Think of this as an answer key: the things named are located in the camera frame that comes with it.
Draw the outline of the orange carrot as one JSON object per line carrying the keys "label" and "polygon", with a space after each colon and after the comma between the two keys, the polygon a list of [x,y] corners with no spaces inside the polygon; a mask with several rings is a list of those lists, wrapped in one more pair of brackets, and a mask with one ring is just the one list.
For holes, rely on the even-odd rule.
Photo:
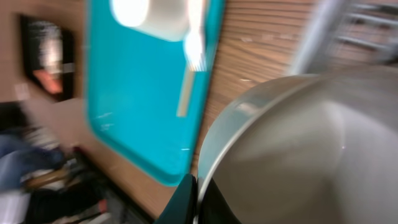
{"label": "orange carrot", "polygon": [[59,80],[46,70],[34,70],[33,74],[49,93],[59,94],[63,91],[63,86]]}

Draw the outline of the grey bowl with rice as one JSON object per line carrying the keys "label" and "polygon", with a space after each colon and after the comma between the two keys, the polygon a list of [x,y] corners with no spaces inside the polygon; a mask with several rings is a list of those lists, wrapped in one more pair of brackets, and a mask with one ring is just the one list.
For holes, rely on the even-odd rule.
{"label": "grey bowl with rice", "polygon": [[210,126],[197,177],[198,209],[213,179],[241,223],[396,224],[397,74],[250,89]]}

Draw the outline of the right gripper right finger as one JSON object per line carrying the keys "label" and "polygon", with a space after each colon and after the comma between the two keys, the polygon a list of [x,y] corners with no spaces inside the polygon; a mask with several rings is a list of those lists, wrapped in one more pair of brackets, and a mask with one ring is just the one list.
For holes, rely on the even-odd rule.
{"label": "right gripper right finger", "polygon": [[211,179],[198,209],[199,224],[241,224]]}

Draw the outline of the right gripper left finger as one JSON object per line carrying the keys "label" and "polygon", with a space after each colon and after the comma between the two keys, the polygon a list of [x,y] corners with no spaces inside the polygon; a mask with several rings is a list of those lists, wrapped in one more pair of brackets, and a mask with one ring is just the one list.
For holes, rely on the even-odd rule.
{"label": "right gripper left finger", "polygon": [[154,224],[192,224],[197,204],[197,180],[186,174]]}

